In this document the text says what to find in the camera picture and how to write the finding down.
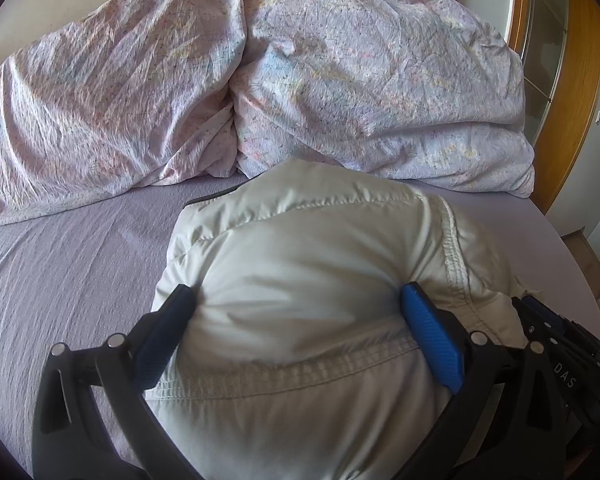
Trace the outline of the cream puffer jacket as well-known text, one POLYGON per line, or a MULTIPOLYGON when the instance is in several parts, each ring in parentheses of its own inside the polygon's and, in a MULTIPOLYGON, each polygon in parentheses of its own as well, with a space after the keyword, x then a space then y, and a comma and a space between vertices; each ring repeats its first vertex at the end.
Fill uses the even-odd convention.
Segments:
POLYGON ((147 403, 207 479, 388 479, 450 397, 401 314, 408 283, 526 342, 524 286, 440 196, 291 160, 188 205, 154 303, 184 284, 197 307, 147 403))

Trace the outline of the lavender bed sheet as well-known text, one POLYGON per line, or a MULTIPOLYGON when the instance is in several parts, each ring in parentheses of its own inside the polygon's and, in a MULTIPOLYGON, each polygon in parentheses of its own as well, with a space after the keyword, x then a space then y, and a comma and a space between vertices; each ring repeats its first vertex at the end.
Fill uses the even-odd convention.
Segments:
MULTIPOLYGON (((31 466, 38 382, 50 346, 77 349, 129 330, 150 308, 184 205, 242 183, 199 177, 136 188, 53 216, 0 226, 0 439, 31 466)), ((600 308, 568 248, 530 200, 445 192, 482 224, 522 284, 600 338, 600 308)))

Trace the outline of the pink floral duvet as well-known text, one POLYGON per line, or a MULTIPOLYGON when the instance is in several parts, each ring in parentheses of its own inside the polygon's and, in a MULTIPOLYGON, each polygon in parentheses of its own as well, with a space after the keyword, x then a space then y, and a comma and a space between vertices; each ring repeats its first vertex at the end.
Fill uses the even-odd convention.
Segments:
POLYGON ((521 59, 456 0, 108 0, 0 66, 0 226, 290 158, 528 197, 521 59))

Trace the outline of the wooden wardrobe frame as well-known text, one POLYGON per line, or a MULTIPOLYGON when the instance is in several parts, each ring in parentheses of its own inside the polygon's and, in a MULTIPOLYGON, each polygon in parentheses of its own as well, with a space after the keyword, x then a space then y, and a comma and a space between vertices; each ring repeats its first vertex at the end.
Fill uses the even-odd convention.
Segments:
MULTIPOLYGON (((496 8, 515 0, 493 0, 496 8)), ((562 190, 600 90, 600 7, 568 0, 557 26, 559 75, 540 93, 544 125, 526 136, 526 62, 498 26, 465 0, 392 0, 407 36, 405 71, 417 92, 415 130, 431 133, 427 183, 466 193, 507 193, 547 212, 562 190)))

